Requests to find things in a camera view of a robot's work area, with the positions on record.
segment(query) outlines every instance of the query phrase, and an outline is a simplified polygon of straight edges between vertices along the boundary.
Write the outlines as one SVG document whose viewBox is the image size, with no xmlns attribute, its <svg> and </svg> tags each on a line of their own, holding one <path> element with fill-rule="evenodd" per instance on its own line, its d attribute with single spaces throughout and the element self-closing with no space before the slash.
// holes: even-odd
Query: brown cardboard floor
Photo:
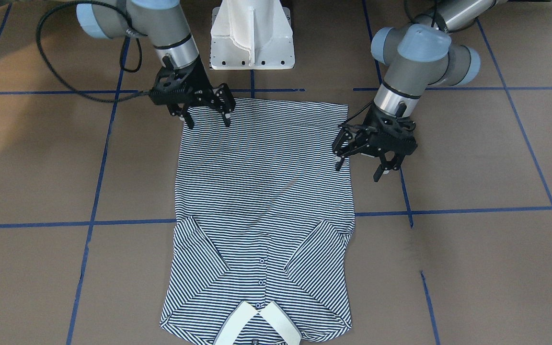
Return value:
<svg viewBox="0 0 552 345">
<path fill-rule="evenodd" d="M 204 63 L 218 4 L 182 1 Z M 0 8 L 0 345 L 185 344 L 158 326 L 181 123 L 147 99 L 65 92 L 35 46 L 53 6 Z M 72 85 L 108 98 L 152 84 L 148 42 L 142 70 L 121 74 L 121 40 L 58 16 L 44 46 Z M 210 70 L 213 83 L 352 114 L 379 85 L 368 33 L 405 16 L 401 0 L 300 0 L 293 23 L 294 69 Z M 480 75 L 425 93 L 402 174 L 375 184 L 377 161 L 352 158 L 353 330 L 333 344 L 552 344 L 552 2 L 504 4 L 453 40 L 480 53 Z"/>
</svg>

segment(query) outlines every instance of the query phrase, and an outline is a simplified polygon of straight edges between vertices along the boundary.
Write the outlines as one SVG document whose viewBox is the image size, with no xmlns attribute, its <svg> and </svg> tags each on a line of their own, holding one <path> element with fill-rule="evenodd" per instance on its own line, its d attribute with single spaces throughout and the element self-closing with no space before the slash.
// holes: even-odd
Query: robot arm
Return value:
<svg viewBox="0 0 552 345">
<path fill-rule="evenodd" d="M 149 38 L 162 65 L 149 92 L 153 103 L 166 105 L 169 113 L 180 116 L 189 128 L 194 124 L 187 109 L 198 105 L 221 113 L 225 125 L 230 125 L 230 113 L 236 106 L 234 98 L 227 84 L 216 88 L 210 84 L 179 0 L 103 2 L 127 13 L 132 27 L 116 11 L 97 4 L 79 4 L 78 20 L 92 37 Z"/>
<path fill-rule="evenodd" d="M 463 85 L 480 69 L 478 53 L 452 44 L 447 33 L 465 28 L 478 15 L 506 0 L 444 0 L 400 29 L 382 28 L 372 39 L 373 57 L 389 66 L 362 125 L 344 122 L 333 143 L 336 170 L 344 159 L 364 153 L 380 159 L 374 181 L 399 170 L 417 147 L 410 115 L 429 85 Z M 393 157 L 386 155 L 392 152 Z"/>
</svg>

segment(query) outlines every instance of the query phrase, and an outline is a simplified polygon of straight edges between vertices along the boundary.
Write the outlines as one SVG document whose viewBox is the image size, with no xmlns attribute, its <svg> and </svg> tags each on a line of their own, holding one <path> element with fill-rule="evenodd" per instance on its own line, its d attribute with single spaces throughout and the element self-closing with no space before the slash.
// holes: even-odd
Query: striped shirt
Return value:
<svg viewBox="0 0 552 345">
<path fill-rule="evenodd" d="M 236 103 L 230 127 L 190 109 L 161 327 L 213 345 L 237 308 L 274 305 L 301 339 L 333 339 L 351 328 L 344 254 L 355 212 L 349 163 L 335 171 L 331 150 L 348 107 Z M 248 317 L 235 344 L 284 345 L 267 315 Z"/>
</svg>

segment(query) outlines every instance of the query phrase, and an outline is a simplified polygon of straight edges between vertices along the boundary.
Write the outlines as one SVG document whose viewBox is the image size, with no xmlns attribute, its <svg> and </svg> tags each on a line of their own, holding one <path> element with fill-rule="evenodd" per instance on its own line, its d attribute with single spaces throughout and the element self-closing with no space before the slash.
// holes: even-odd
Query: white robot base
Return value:
<svg viewBox="0 0 552 345">
<path fill-rule="evenodd" d="M 291 11 L 279 0 L 223 0 L 212 11 L 210 67 L 290 69 Z"/>
</svg>

